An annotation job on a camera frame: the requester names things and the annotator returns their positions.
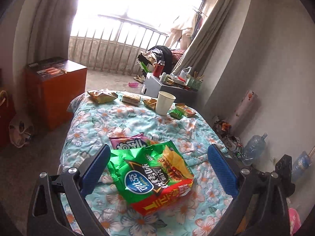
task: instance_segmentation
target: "curtain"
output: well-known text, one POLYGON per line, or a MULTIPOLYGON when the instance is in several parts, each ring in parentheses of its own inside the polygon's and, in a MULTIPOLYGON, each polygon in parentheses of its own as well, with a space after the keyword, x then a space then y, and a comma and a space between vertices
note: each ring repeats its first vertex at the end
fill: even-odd
POLYGON ((68 45, 78 0, 41 0, 34 19, 28 63, 54 56, 68 58, 68 45))
POLYGON ((209 17, 200 28, 185 54, 174 67, 173 74, 178 75, 183 68, 192 67, 191 73, 201 76, 205 71, 223 29, 226 18, 234 0, 217 0, 209 17))

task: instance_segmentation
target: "blue floral fabric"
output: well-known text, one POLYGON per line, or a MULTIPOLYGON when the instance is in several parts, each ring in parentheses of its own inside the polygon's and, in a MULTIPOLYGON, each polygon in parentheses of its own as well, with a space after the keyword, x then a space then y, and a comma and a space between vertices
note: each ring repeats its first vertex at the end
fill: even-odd
MULTIPOLYGON (((112 236, 207 236, 232 200, 207 161, 207 148, 215 143, 223 153, 227 153, 227 149, 198 113, 181 120, 169 115, 159 116, 147 109, 142 99, 140 106, 135 107, 121 102, 124 92, 116 93, 119 97, 105 104, 96 105, 87 93, 71 102, 68 110, 74 112, 74 117, 61 153, 59 172, 78 167, 104 143, 111 146, 111 136, 144 132, 153 143, 172 140, 195 176, 190 193, 176 204, 142 216, 126 204, 107 170, 86 200, 112 236)), ((72 229, 83 234, 66 196, 62 195, 61 200, 72 229)))

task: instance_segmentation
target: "balcony railing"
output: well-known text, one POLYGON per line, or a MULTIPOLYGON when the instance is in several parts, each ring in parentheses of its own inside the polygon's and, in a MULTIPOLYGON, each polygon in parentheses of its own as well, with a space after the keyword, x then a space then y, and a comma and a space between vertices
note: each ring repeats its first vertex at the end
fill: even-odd
POLYGON ((150 26, 104 15, 98 15, 96 20, 77 30, 76 36, 70 36, 69 60, 93 70, 115 71, 123 75, 138 74, 138 54, 153 46, 164 45, 168 37, 150 26))

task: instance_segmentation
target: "floor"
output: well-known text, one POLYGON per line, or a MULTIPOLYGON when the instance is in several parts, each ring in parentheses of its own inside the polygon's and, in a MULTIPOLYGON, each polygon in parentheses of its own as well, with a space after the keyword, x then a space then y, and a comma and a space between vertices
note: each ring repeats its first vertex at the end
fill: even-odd
MULTIPOLYGON (((141 93, 141 83, 130 88, 129 82, 135 82, 133 76, 88 70, 86 90, 108 88, 141 93)), ((57 173, 69 126, 67 122, 48 132, 38 125, 38 134, 28 146, 18 149, 9 144, 0 150, 0 202, 24 235, 35 181, 42 171, 50 175, 57 173)))

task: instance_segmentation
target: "paper cup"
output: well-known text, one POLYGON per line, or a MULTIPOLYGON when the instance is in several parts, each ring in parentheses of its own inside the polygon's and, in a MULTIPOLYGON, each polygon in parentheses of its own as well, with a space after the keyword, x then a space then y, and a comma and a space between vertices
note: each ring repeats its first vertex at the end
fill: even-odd
POLYGON ((159 91, 157 97, 157 105, 155 107, 156 113, 161 116, 166 116, 175 99, 176 97, 172 94, 164 91, 159 91))

